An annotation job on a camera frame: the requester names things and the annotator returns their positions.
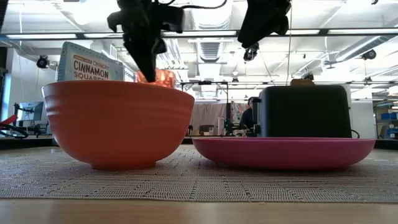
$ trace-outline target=security camera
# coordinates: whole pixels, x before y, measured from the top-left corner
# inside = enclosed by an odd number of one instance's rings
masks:
[[[49,60],[48,60],[49,56],[47,55],[40,55],[40,58],[38,59],[36,65],[39,68],[48,68],[49,66]]]
[[[305,79],[305,80],[313,80],[313,73],[312,72],[308,72],[308,73],[302,75],[301,78]]]
[[[246,49],[246,52],[243,55],[243,60],[245,62],[250,62],[257,56],[257,51],[260,49],[259,43],[255,43]]]
[[[367,59],[372,60],[372,59],[376,58],[376,55],[377,55],[376,52],[372,49],[372,50],[366,52],[365,54],[362,54],[361,58],[363,60],[367,60]]]

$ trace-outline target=woven placemat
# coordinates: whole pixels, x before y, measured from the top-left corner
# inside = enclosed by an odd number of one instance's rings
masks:
[[[398,164],[387,160],[328,172],[276,172],[222,166],[182,146],[150,169],[93,170],[56,152],[3,159],[0,172],[0,198],[398,202]]]

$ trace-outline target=white wall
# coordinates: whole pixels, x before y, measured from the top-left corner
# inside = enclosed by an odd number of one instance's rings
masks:
[[[357,131],[361,135],[361,138],[376,138],[372,101],[352,101],[351,112],[352,129]]]
[[[15,49],[8,49],[7,69],[7,76],[11,79],[9,98],[4,99],[9,102],[7,117],[14,114],[14,103],[44,101],[42,87],[55,81],[55,70],[37,68],[36,62],[19,56]],[[47,116],[43,107],[42,120],[36,123],[46,122]]]

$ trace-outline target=pink plate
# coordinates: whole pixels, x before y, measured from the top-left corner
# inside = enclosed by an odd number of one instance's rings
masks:
[[[197,138],[193,144],[209,160],[231,166],[323,170],[353,165],[376,140],[344,138]]]

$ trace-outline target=ribbed bowl exterior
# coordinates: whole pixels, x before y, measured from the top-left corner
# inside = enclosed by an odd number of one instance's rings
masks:
[[[99,169],[153,165],[178,148],[194,98],[161,86],[72,81],[43,87],[53,135],[73,158]]]

